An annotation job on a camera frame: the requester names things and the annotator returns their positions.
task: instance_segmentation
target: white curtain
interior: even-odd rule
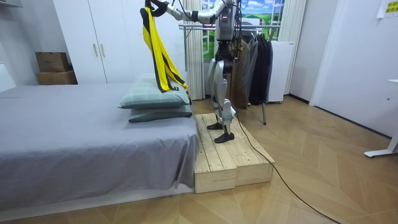
[[[285,87],[285,94],[289,93],[290,82],[292,81],[292,74],[294,63],[296,59],[296,52],[300,38],[301,26],[303,23],[305,3],[307,0],[285,0],[282,22],[280,24],[280,31],[278,41],[292,41],[295,48],[293,50],[292,61],[289,67],[289,76]]]
[[[201,0],[183,0],[185,10],[200,10]],[[186,29],[185,37],[185,69],[187,85],[192,100],[205,98],[205,76],[203,71],[203,32],[202,30]]]

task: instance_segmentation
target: gray bedsheet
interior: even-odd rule
[[[134,189],[193,186],[193,118],[131,124],[130,84],[0,93],[0,210]]]

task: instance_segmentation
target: robot leg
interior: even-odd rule
[[[214,74],[214,96],[217,102],[218,122],[222,124],[224,134],[215,139],[215,143],[223,143],[235,138],[231,132],[231,122],[235,115],[235,110],[231,102],[225,99],[228,81],[223,77],[224,61],[219,61],[216,65]]]
[[[217,66],[216,59],[214,59],[214,58],[211,59],[210,65],[209,65],[209,70],[208,70],[208,81],[209,81],[209,86],[210,86],[210,91],[211,91],[211,102],[213,105],[213,110],[215,111],[217,123],[208,125],[207,129],[209,129],[209,130],[222,130],[223,129],[223,125],[218,122],[218,115],[217,115],[218,114],[217,113],[218,112],[218,104],[217,104],[216,97],[215,97],[215,80],[214,80],[216,66]]]

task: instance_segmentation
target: wooden plank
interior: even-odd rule
[[[199,132],[199,136],[202,142],[212,143],[210,135],[207,132],[207,128],[203,117],[201,114],[195,115],[195,120],[197,121],[197,128]]]
[[[210,172],[210,167],[209,163],[206,158],[205,150],[203,148],[203,144],[201,143],[200,136],[198,136],[199,139],[199,153],[197,157],[197,161],[195,163],[195,173],[204,173],[204,172]]]
[[[211,171],[224,170],[223,164],[220,160],[216,148],[214,147],[214,144],[212,142],[209,142],[211,141],[211,138],[210,135],[208,134],[203,118],[200,115],[198,115],[195,116],[195,119],[197,119],[199,136],[203,144],[203,150],[205,151],[210,170]]]
[[[259,159],[256,156],[256,151],[252,149],[252,147],[249,144],[248,139],[246,136],[242,133],[242,129],[235,128],[235,126],[231,125],[231,132],[234,133],[235,135],[235,140],[234,142],[239,146],[240,150],[243,152],[243,156],[246,158],[248,164],[261,164],[267,162],[265,158]]]
[[[236,186],[257,184],[271,181],[274,168],[269,162],[249,166],[241,166],[236,174]]]
[[[235,188],[237,169],[195,174],[195,193]]]
[[[246,136],[244,135],[238,120],[233,119],[232,125],[235,127],[235,129],[239,132],[240,135],[244,136],[245,138],[245,142],[247,144],[249,144],[249,141],[247,140]],[[273,160],[273,158],[268,154],[268,152],[266,152],[266,150],[257,142],[257,140],[250,134],[250,132],[243,126],[242,124],[242,128],[244,129],[244,132],[247,134],[248,138],[250,139],[252,145],[259,151],[261,152],[262,155],[266,156],[272,163],[275,163],[275,161]],[[257,156],[257,158],[262,161],[262,162],[268,162],[266,159],[263,158],[262,155],[260,155],[258,152],[256,152],[254,149],[253,153],[255,153],[255,155]]]
[[[206,124],[213,124],[216,122],[216,118],[214,118],[213,116],[209,116],[208,114],[203,115],[203,120],[205,121]],[[218,136],[224,134],[224,131],[223,130],[210,130],[209,133],[210,133],[210,136],[214,139],[214,138],[217,138]],[[237,167],[248,165],[246,158],[243,156],[243,153],[241,152],[241,150],[239,150],[237,145],[235,145],[234,140],[228,141],[225,143],[221,143],[221,144],[215,144],[215,145],[216,145],[216,147],[219,145],[225,145],[226,148],[228,149],[229,154],[232,157],[233,162],[235,163],[235,165]]]
[[[215,123],[211,119],[210,114],[203,114],[203,121],[205,122],[205,125],[211,125]],[[210,135],[211,139],[217,138],[218,134],[215,133],[215,130],[207,130],[208,134]],[[223,163],[224,169],[235,169],[236,168],[236,163],[234,162],[234,159],[232,158],[231,154],[229,153],[227,147],[225,144],[215,144],[214,141],[212,140],[211,143],[214,145],[214,147],[217,150],[218,155],[220,156],[221,162]]]

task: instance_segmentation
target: clothes rack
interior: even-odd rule
[[[272,40],[272,36],[274,35],[274,29],[280,29],[280,25],[241,25],[241,26],[236,26],[237,28],[242,27],[242,31],[250,31],[250,32],[257,32],[258,28],[266,28],[270,29],[269,32],[269,39]],[[180,30],[184,30],[184,45],[186,42],[186,38],[189,36],[189,33],[191,30],[216,30],[216,24],[208,25],[208,26],[203,26],[201,24],[179,24],[178,28]],[[267,124],[266,121],[266,103],[262,102],[262,123],[263,125]]]

